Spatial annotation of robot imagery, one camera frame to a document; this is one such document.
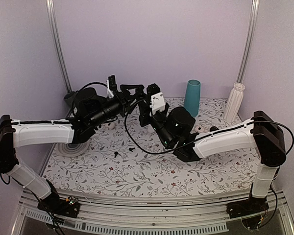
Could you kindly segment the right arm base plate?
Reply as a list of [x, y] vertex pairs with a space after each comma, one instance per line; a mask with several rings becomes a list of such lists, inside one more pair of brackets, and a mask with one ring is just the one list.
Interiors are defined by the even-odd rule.
[[264, 212], [269, 209], [266, 199], [246, 199], [228, 203], [226, 205], [226, 212], [230, 218], [237, 218], [251, 215], [254, 213]]

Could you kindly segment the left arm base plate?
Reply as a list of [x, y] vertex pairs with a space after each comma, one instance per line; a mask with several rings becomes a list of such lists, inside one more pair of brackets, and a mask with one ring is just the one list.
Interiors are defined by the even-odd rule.
[[77, 218], [80, 203], [77, 197], [69, 196], [66, 199], [61, 199], [58, 195], [49, 195], [45, 199], [40, 199], [37, 208], [56, 215]]

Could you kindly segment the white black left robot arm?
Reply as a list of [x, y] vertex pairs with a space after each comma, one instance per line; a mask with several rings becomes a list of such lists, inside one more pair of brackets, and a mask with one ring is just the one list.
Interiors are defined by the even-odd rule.
[[46, 143], [85, 143], [99, 126], [117, 115], [124, 116], [144, 90], [143, 85], [110, 85], [108, 95], [103, 97], [92, 86], [90, 83], [71, 93], [74, 117], [41, 121], [12, 120], [9, 115], [0, 118], [0, 174], [31, 190], [52, 212], [62, 210], [62, 200], [51, 183], [17, 159], [15, 149]]

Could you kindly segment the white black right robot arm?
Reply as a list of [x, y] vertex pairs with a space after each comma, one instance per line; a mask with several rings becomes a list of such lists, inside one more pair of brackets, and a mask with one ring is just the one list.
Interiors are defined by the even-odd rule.
[[244, 210], [255, 213], [263, 204], [268, 189], [280, 166], [286, 161], [285, 127], [273, 121], [265, 112], [256, 111], [246, 121], [210, 131], [192, 133], [195, 118], [184, 107], [171, 111], [166, 104], [161, 111], [139, 104], [141, 126], [151, 125], [167, 152], [172, 152], [183, 162], [196, 162], [221, 152], [255, 148], [260, 165], [251, 186], [251, 197], [244, 201]]

